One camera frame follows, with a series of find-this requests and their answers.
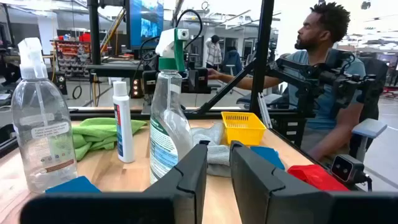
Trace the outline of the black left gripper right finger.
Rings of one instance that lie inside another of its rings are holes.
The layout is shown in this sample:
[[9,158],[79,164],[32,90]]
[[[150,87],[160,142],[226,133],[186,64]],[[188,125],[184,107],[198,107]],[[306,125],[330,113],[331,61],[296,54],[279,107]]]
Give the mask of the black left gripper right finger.
[[233,141],[231,180],[243,223],[329,223],[327,194]]

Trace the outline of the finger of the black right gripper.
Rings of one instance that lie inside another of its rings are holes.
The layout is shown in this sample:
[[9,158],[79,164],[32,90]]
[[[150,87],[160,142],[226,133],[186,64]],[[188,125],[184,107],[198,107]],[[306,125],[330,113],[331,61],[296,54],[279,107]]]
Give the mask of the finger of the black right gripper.
[[187,69],[182,81],[182,93],[211,93],[206,68]]
[[142,86],[145,94],[153,94],[157,81],[158,72],[156,70],[143,71]]

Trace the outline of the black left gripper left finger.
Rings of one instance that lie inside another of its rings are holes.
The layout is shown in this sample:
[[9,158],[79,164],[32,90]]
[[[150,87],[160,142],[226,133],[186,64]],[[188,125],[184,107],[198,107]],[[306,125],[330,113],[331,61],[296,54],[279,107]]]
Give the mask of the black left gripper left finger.
[[144,223],[194,223],[203,219],[208,142],[200,141],[144,193],[153,197]]

